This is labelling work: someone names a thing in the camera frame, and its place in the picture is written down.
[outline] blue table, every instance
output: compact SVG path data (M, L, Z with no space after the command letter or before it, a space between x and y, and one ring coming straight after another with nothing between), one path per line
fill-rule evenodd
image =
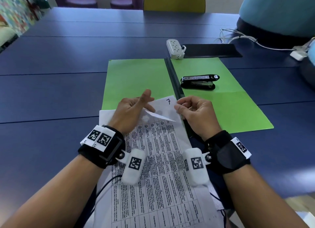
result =
M76 156L98 123L109 59L166 58L167 39L213 43L237 19L54 8L1 53L0 224ZM221 60L275 126L237 137L282 197L314 192L315 92L288 52L234 43L243 57Z

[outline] chair seat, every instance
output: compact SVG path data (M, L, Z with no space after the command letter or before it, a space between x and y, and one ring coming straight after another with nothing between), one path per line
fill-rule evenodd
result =
M96 0L67 0L67 4L76 8L97 8Z
M132 0L111 0L112 9L132 9Z

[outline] green cardboard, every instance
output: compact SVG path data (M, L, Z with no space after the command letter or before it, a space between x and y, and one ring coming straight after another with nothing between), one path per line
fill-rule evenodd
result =
M172 63L179 80L183 76L220 76L213 91L183 89L183 92L185 96L196 95L212 101L223 130L238 133L274 128L219 58L172 59Z
M164 59L110 60L102 110L114 110L122 98L135 98L145 89L161 99L175 95Z

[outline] power outlet socket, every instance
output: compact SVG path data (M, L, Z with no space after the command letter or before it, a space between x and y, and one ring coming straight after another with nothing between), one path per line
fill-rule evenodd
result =
M172 59L183 59L184 58L184 51L176 39L168 39L166 41L166 46L169 52L169 55Z

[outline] mosaic wall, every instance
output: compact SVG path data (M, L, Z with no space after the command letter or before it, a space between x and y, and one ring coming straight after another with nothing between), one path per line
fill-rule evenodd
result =
M0 14L18 35L24 33L36 21L26 0L0 0Z

